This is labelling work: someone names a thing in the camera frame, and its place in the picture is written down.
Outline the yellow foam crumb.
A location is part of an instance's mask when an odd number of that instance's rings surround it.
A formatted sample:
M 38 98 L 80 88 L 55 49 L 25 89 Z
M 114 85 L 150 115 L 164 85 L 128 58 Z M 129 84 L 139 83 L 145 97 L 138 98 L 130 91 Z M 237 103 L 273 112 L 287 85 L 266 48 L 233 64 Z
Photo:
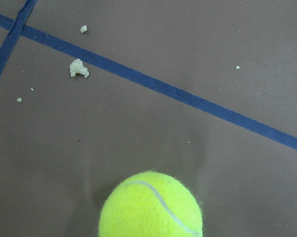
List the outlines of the yellow foam crumb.
M 83 62 L 81 59 L 75 59 L 69 66 L 70 70 L 70 76 L 75 77 L 76 74 L 83 75 L 84 78 L 87 78 L 89 76 L 89 71 L 87 67 L 83 65 Z

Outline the yellow-green tennis ball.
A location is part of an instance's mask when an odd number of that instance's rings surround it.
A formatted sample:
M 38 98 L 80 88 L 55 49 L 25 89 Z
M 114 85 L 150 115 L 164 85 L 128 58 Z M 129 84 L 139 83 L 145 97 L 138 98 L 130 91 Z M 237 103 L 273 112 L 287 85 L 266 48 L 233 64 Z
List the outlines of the yellow-green tennis ball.
M 154 171 L 121 182 L 100 214 L 100 237 L 201 237 L 202 212 L 191 192 Z

